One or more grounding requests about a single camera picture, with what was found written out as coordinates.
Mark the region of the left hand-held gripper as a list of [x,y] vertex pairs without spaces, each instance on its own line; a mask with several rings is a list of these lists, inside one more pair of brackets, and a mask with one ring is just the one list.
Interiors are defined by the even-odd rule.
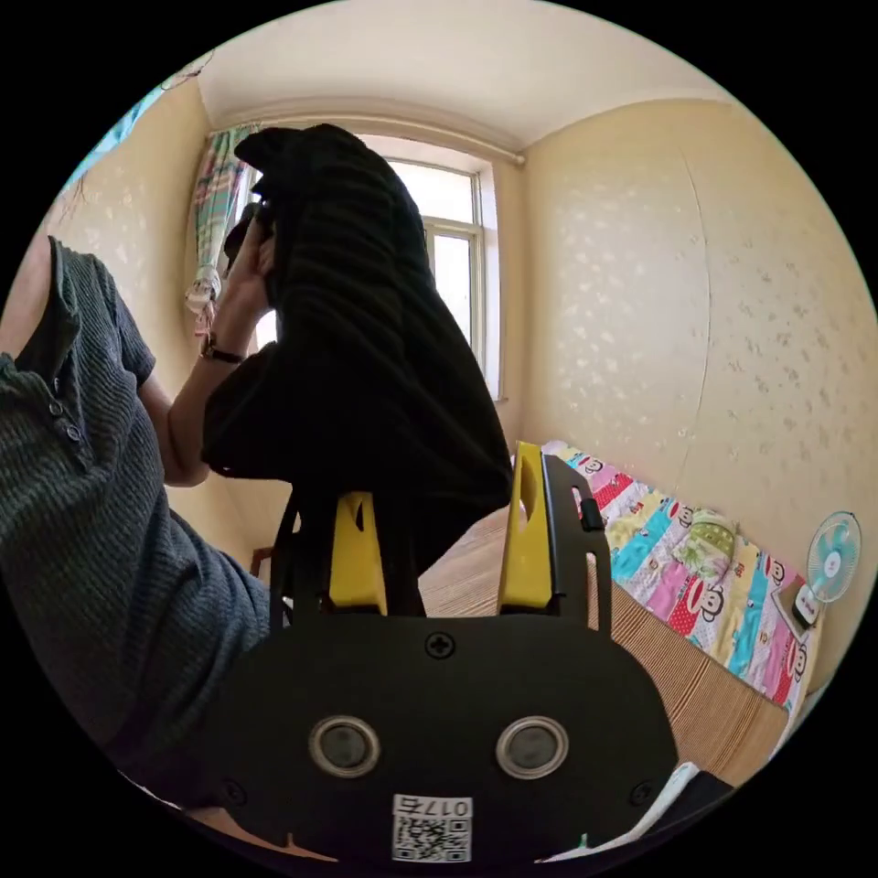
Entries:
[[226,257],[225,276],[229,275],[241,250],[247,231],[252,225],[255,225],[258,231],[259,243],[264,243],[273,237],[273,211],[266,202],[251,201],[247,203],[237,223],[229,231],[222,248]]

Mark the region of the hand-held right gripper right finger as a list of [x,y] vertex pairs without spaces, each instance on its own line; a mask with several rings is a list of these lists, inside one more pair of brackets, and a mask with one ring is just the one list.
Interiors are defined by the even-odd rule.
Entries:
[[498,586],[500,613],[542,613],[553,596],[541,449],[520,442]]

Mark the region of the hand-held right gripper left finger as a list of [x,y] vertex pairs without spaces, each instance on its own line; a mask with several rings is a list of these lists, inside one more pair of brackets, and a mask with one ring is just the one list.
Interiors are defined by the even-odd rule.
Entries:
[[388,610],[372,495],[352,492],[337,503],[328,599],[338,612]]

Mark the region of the person's left hand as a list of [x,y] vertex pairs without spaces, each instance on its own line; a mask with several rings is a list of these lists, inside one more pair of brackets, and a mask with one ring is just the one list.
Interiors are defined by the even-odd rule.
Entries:
[[220,324],[239,329],[245,337],[270,311],[267,280],[274,265],[274,236],[256,215],[251,218],[232,263],[216,316]]

